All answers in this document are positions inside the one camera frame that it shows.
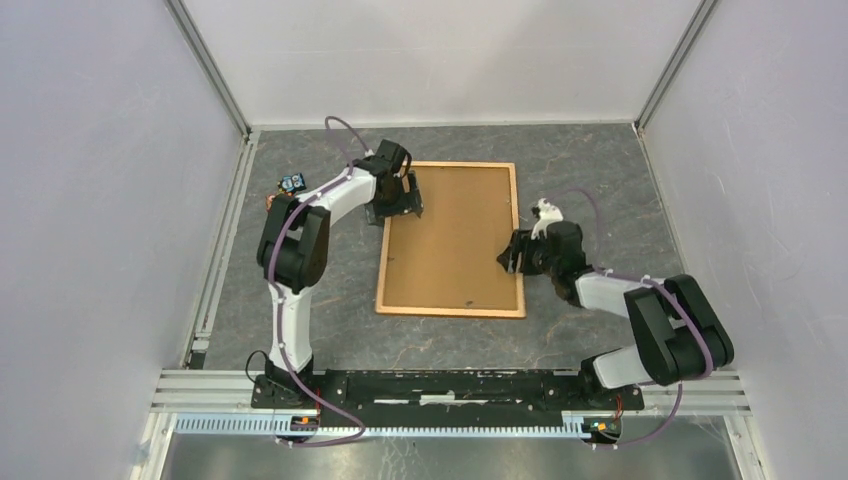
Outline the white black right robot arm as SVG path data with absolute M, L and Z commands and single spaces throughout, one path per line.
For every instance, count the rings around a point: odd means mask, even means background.
M 591 408 L 606 406 L 619 388 L 706 378 L 734 360 L 734 345 L 694 277 L 636 278 L 594 267 L 576 223 L 516 230 L 497 261 L 511 274 L 548 277 L 557 296 L 575 307 L 629 322 L 633 345 L 581 363 L 577 392 Z

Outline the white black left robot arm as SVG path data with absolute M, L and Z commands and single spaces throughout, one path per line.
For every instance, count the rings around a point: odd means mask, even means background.
M 363 206 L 375 220 L 423 212 L 412 155 L 383 140 L 325 184 L 270 202 L 257 248 L 272 299 L 272 347 L 265 376 L 290 407 L 306 405 L 314 394 L 310 344 L 313 289 L 322 278 L 333 224 Z

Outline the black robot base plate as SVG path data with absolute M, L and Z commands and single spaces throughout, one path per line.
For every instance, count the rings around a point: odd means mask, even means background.
M 309 397 L 259 375 L 251 405 L 314 416 L 310 424 L 351 427 L 551 426 L 564 411 L 601 416 L 641 411 L 641 390 L 589 388 L 574 371 L 326 370 L 308 376 Z

